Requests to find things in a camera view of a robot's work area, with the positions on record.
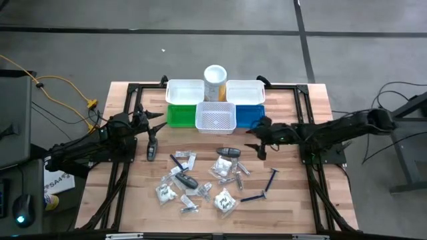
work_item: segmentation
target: wooden table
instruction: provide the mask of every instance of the wooden table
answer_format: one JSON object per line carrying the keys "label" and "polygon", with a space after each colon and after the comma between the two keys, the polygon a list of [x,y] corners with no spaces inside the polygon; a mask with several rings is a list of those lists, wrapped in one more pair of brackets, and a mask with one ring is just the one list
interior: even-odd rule
{"label": "wooden table", "polygon": [[[128,82],[112,82],[104,117],[123,111]],[[332,119],[328,94],[324,84],[308,85],[310,101],[316,123]],[[150,120],[154,126],[165,122],[167,103],[165,90],[146,89],[143,92],[142,104],[145,109],[154,113],[165,113],[164,116]],[[291,91],[267,90],[266,115],[274,122],[295,123],[296,109],[294,96]],[[157,133],[159,148],[154,162],[145,160],[147,135],[137,136],[137,157],[131,164],[120,231],[133,232],[188,232],[188,233],[314,233],[314,220],[308,180],[305,167],[300,163],[297,145],[282,145],[279,152],[267,148],[266,161],[260,161],[253,149],[244,143],[259,143],[243,129],[236,129],[232,135],[204,135],[197,129],[172,129],[165,126]],[[155,194],[160,178],[166,175],[175,163],[169,154],[175,151],[192,150],[197,153],[193,171],[188,172],[204,184],[213,183],[210,195],[214,198],[223,187],[207,170],[218,158],[215,149],[218,147],[235,147],[242,150],[240,161],[251,172],[250,176],[243,175],[244,190],[238,191],[236,183],[226,185],[227,190],[235,199],[251,197],[260,194],[270,178],[270,168],[279,169],[272,183],[266,200],[255,200],[240,203],[237,209],[227,218],[221,219],[214,204],[207,203],[201,197],[191,197],[200,206],[199,213],[181,214],[179,210],[184,204],[179,200],[183,194],[175,185],[172,189],[178,194],[174,201],[160,206]],[[352,197],[346,176],[335,165],[324,167],[329,196],[338,211],[352,226],[357,228],[356,216]],[[111,163],[101,163],[94,168],[87,178],[83,199],[77,218],[76,227],[84,225],[96,212],[105,199]],[[115,207],[111,208],[110,223]],[[320,204],[324,218],[324,208]]]}

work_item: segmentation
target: gray floor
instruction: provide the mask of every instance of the gray floor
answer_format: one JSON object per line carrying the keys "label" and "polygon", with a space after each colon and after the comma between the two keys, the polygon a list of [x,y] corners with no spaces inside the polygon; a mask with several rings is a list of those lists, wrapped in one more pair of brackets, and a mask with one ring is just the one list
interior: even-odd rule
{"label": "gray floor", "polygon": [[[308,31],[427,31],[427,3],[422,0],[300,0]],[[36,27],[111,27],[146,29],[298,30],[291,0],[14,0],[0,12],[0,23]],[[427,39],[308,37],[316,83],[325,83],[332,108],[369,108],[389,81],[427,83]],[[227,35],[89,35],[0,33],[0,54],[39,75],[68,77],[83,92],[104,101],[111,81],[158,81],[201,78],[205,67],[223,65],[230,79],[264,75],[273,82],[307,83],[299,37]],[[0,61],[0,68],[13,66]],[[61,81],[46,80],[52,96],[86,114],[85,102]],[[391,86],[407,97],[427,87]],[[34,102],[78,121],[70,111],[46,100],[36,88]],[[404,103],[384,95],[388,109]],[[71,138],[86,126],[54,120]],[[32,115],[32,141],[42,147],[67,141],[38,113]],[[389,137],[373,137],[371,153]],[[361,166],[366,137],[346,149],[352,196],[361,230],[368,233],[426,238],[427,191],[391,195],[403,184],[395,152],[389,149]],[[76,204],[81,187],[61,198]],[[50,217],[48,229],[66,229],[73,211]]]}

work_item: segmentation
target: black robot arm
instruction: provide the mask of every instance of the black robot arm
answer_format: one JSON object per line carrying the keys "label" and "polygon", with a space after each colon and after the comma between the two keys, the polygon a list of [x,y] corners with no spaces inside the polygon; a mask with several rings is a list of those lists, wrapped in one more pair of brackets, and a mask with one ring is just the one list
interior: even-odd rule
{"label": "black robot arm", "polygon": [[255,149],[258,158],[266,160],[266,145],[303,145],[310,153],[319,153],[343,141],[365,134],[387,135],[393,132],[396,124],[389,112],[383,109],[370,109],[349,113],[337,120],[321,124],[314,123],[273,123],[268,117],[247,133],[253,133],[261,144],[246,144]]}
{"label": "black robot arm", "polygon": [[55,144],[44,160],[48,171],[64,171],[85,177],[89,168],[76,160],[89,158],[91,162],[131,162],[136,148],[136,135],[147,132],[149,143],[147,160],[153,161],[157,150],[155,134],[166,124],[149,127],[149,119],[162,116],[163,113],[144,111],[141,104],[138,111],[133,112],[131,121],[127,113],[119,113],[110,117],[107,123],[92,130],[80,139],[68,143]]}

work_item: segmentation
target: small plastic packet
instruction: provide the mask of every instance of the small plastic packet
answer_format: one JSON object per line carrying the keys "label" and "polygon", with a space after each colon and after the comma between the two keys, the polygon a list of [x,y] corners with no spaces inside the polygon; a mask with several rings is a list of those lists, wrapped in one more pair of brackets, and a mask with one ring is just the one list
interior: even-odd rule
{"label": "small plastic packet", "polygon": [[[186,168],[188,164],[187,163],[182,163],[181,165],[182,165],[183,168]],[[168,184],[168,183],[172,182],[173,179],[175,179],[175,175],[177,173],[179,173],[180,171],[181,171],[181,169],[178,166],[174,167],[173,169],[171,169],[170,173],[168,173],[167,175],[161,177],[160,183],[161,184],[163,184],[163,183],[167,183]]]}
{"label": "small plastic packet", "polygon": [[218,157],[218,160],[215,162],[215,164],[213,164],[213,166],[209,169],[209,173],[218,179],[222,179],[223,177],[227,177],[231,166],[231,161],[227,161],[220,156]]}
{"label": "small plastic packet", "polygon": [[190,153],[189,154],[189,159],[188,159],[188,169],[189,170],[193,170],[194,162],[195,162],[195,157],[196,156],[197,156],[197,154],[195,154],[195,153]]}
{"label": "small plastic packet", "polygon": [[176,151],[175,157],[189,157],[191,155],[191,151]]}
{"label": "small plastic packet", "polygon": [[205,185],[197,188],[197,195],[202,196],[207,202],[211,201],[209,190],[212,188],[212,183],[207,182]]}
{"label": "small plastic packet", "polygon": [[243,163],[240,163],[240,161],[238,161],[238,167],[246,174],[246,175],[251,175],[251,173],[246,169],[245,165],[243,165]]}
{"label": "small plastic packet", "polygon": [[207,182],[204,185],[200,185],[197,189],[186,189],[185,194],[187,196],[200,196],[203,197],[207,202],[211,201],[209,190],[212,188],[212,183]]}
{"label": "small plastic packet", "polygon": [[225,218],[236,209],[238,202],[230,195],[227,189],[224,188],[222,192],[215,197],[213,204],[222,212],[222,218]]}
{"label": "small plastic packet", "polygon": [[232,157],[232,173],[236,173],[238,171],[238,159]]}
{"label": "small plastic packet", "polygon": [[223,179],[220,179],[220,180],[218,181],[218,184],[219,184],[219,185],[223,185],[223,184],[227,184],[227,183],[234,182],[235,180],[236,180],[236,178],[235,178],[235,177],[223,178]]}
{"label": "small plastic packet", "polygon": [[242,174],[238,171],[237,173],[234,173],[234,175],[236,176],[239,191],[243,190]]}
{"label": "small plastic packet", "polygon": [[181,196],[181,201],[185,204],[185,208],[181,209],[181,213],[198,213],[199,212],[199,206],[197,206],[196,204],[194,204],[188,197],[187,195],[182,195]]}
{"label": "small plastic packet", "polygon": [[173,177],[172,181],[179,188],[179,190],[185,191],[186,189],[188,189],[188,187],[185,186],[182,182],[180,182],[176,177]]}
{"label": "small plastic packet", "polygon": [[160,205],[167,203],[170,200],[174,200],[177,195],[172,191],[170,185],[163,183],[159,187],[155,188],[157,198],[159,199]]}

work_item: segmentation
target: green plastic bin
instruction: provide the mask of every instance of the green plastic bin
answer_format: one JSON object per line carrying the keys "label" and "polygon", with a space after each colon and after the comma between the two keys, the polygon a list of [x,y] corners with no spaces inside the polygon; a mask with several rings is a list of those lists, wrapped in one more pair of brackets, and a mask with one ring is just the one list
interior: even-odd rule
{"label": "green plastic bin", "polygon": [[167,124],[170,127],[195,127],[195,105],[167,106]]}

